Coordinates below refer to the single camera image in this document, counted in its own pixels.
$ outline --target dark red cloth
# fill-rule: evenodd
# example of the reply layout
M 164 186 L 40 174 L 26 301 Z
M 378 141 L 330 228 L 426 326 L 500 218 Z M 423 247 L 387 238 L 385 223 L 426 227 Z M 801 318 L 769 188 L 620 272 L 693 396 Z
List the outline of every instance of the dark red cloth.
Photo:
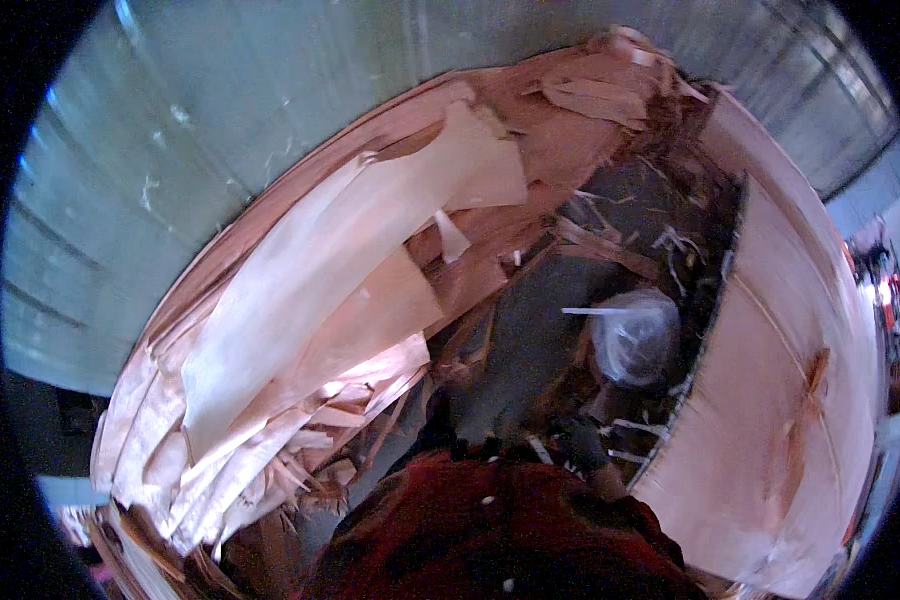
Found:
M 646 504 L 605 502 L 556 466 L 449 452 L 384 479 L 302 597 L 706 598 Z

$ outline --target corrugated metal wall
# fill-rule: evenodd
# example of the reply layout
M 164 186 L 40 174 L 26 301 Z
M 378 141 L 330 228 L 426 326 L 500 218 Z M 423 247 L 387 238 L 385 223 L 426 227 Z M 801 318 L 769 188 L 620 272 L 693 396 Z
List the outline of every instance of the corrugated metal wall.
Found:
M 108 396 L 199 249 L 326 138 L 447 70 L 511 64 L 614 23 L 733 86 L 821 195 L 899 128 L 875 67 L 820 2 L 119 0 L 48 91 L 21 157 L 6 365 Z

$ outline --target metal wall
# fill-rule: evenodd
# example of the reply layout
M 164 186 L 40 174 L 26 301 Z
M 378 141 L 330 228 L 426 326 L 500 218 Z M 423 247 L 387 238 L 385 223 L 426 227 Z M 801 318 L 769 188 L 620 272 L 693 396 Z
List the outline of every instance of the metal wall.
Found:
M 144 323 L 204 244 L 352 120 L 450 69 L 501 66 L 614 23 L 734 93 L 821 195 L 898 131 L 826 4 L 119 0 L 48 91 L 6 224 L 6 365 L 109 396 Z

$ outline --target red fabric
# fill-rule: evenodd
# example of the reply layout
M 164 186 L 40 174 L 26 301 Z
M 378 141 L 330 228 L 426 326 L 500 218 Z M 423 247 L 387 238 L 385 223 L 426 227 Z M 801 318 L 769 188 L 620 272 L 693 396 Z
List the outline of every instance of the red fabric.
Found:
M 340 523 L 302 594 L 589 596 L 706 597 L 647 505 L 604 502 L 552 465 L 453 462 L 447 452 L 384 479 Z

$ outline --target plastic bag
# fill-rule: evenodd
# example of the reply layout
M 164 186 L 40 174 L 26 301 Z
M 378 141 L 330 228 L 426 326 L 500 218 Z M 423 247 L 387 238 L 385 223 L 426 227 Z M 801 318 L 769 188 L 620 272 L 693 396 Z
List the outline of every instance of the plastic bag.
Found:
M 633 387 L 657 382 L 677 355 L 681 318 L 658 289 L 614 295 L 591 317 L 597 365 L 612 381 Z

